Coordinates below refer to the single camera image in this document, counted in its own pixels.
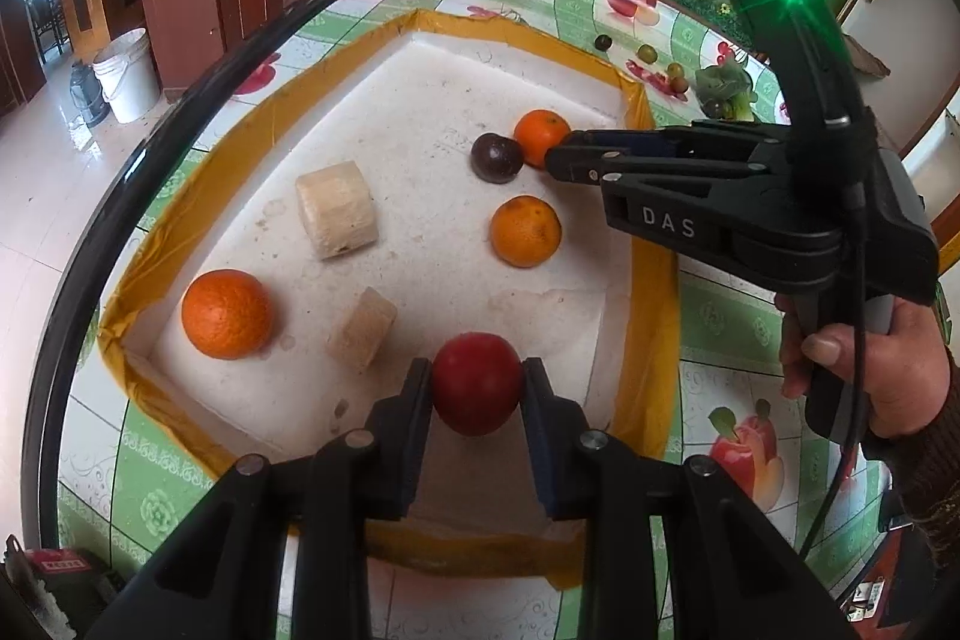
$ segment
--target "fingernail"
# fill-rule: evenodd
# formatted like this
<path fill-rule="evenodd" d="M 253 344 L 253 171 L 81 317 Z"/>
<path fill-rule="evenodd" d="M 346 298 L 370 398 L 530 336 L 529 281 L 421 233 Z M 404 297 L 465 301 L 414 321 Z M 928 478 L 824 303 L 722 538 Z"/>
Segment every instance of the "fingernail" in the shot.
<path fill-rule="evenodd" d="M 817 333 L 812 333 L 805 338 L 800 349 L 811 362 L 819 363 L 821 366 L 833 366 L 840 359 L 840 343 L 836 339 L 826 338 Z"/>

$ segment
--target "table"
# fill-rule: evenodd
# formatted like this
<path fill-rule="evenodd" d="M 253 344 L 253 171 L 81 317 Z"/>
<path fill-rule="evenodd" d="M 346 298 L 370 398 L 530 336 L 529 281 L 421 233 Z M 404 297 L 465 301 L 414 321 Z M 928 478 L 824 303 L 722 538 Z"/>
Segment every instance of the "table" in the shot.
<path fill-rule="evenodd" d="M 326 54 L 414 8 L 474 17 L 504 15 L 523 20 L 590 52 L 598 34 L 613 46 L 602 57 L 624 68 L 641 44 L 659 52 L 661 68 L 677 61 L 690 71 L 715 63 L 723 39 L 677 9 L 660 4 L 654 25 L 616 15 L 606 0 L 339 0 L 306 23 L 277 49 L 259 81 L 234 95 L 186 151 L 179 167 L 146 209 L 102 295 L 107 302 L 116 281 L 155 220 L 190 172 L 217 140 L 251 107 Z M 782 97 L 776 76 L 754 59 L 757 116 L 779 119 Z M 264 74 L 269 75 L 266 81 Z M 687 124 L 699 112 L 691 92 L 683 103 L 653 89 L 648 97 L 660 126 Z M 757 401 L 769 403 L 784 484 L 768 517 L 796 547 L 805 536 L 839 448 L 810 432 L 800 403 L 779 394 L 779 314 L 770 292 L 757 289 L 688 259 L 680 261 L 682 361 L 677 404 L 665 457 L 679 462 L 692 453 L 727 447 L 709 415 L 726 407 L 737 421 L 754 414 Z M 89 347 L 95 322 L 91 323 Z M 193 461 L 146 418 L 109 376 L 95 349 L 78 363 L 62 423 L 59 450 L 59 543 L 83 546 L 131 576 L 212 485 Z M 809 564 L 837 591 L 860 569 L 877 545 L 880 493 L 885 468 L 861 455 L 845 483 Z M 666 554 L 661 528 L 653 528 L 661 584 L 661 636 L 672 636 L 667 598 Z M 47 545 L 55 540 L 44 540 Z M 278 636 L 289 630 L 290 569 L 281 591 Z M 573 640 L 579 589 L 555 591 L 543 579 L 439 581 L 382 562 L 371 562 L 371 619 L 376 637 L 554 637 Z"/>

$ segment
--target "sleeve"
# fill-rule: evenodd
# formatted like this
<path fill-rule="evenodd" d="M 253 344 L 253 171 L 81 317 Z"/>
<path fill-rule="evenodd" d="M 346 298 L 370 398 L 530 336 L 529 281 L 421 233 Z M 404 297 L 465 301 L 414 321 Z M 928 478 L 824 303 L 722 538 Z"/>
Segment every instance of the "sleeve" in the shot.
<path fill-rule="evenodd" d="M 863 452 L 890 468 L 904 509 L 926 536 L 937 567 L 960 561 L 960 370 L 953 357 L 947 402 L 930 425 L 896 440 L 868 434 Z"/>

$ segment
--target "yellow tape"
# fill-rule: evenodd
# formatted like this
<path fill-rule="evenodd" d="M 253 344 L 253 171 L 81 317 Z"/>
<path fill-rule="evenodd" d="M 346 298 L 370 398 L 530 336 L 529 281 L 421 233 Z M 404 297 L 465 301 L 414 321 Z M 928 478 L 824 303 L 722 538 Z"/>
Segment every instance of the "yellow tape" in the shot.
<path fill-rule="evenodd" d="M 128 397 L 211 477 L 226 472 L 239 454 L 215 442 L 134 368 L 124 335 L 142 311 L 165 297 L 206 232 L 283 134 L 376 52 L 413 31 L 504 42 L 573 68 L 621 90 L 626 127 L 655 127 L 643 87 L 606 61 L 503 18 L 471 20 L 425 10 L 371 30 L 253 108 L 176 192 L 107 302 L 97 335 L 104 362 Z M 611 433 L 640 455 L 664 454 L 679 360 L 676 256 L 634 239 L 631 313 Z M 582 570 L 582 536 L 568 543 L 512 535 L 450 540 L 379 522 L 368 524 L 367 536 L 371 555 L 448 576 L 549 576 L 552 584 L 567 588 L 579 582 Z"/>
<path fill-rule="evenodd" d="M 957 263 L 958 259 L 960 259 L 960 234 L 949 239 L 940 248 L 940 274 L 946 274 L 949 268 Z"/>

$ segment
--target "orange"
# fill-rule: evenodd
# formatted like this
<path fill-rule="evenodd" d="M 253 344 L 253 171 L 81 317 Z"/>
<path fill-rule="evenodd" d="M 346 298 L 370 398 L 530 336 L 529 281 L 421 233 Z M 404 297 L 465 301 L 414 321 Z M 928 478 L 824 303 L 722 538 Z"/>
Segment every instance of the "orange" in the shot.
<path fill-rule="evenodd" d="M 537 169 L 544 168 L 546 151 L 559 145 L 570 133 L 570 126 L 556 112 L 535 109 L 520 118 L 514 139 L 523 148 L 523 160 Z"/>
<path fill-rule="evenodd" d="M 213 359 L 242 359 L 270 338 L 274 306 L 256 277 L 238 269 L 214 269 L 184 293 L 181 321 L 187 338 Z"/>
<path fill-rule="evenodd" d="M 560 218 L 536 196 L 515 196 L 490 219 L 493 250 L 513 266 L 529 268 L 546 261 L 560 246 Z"/>

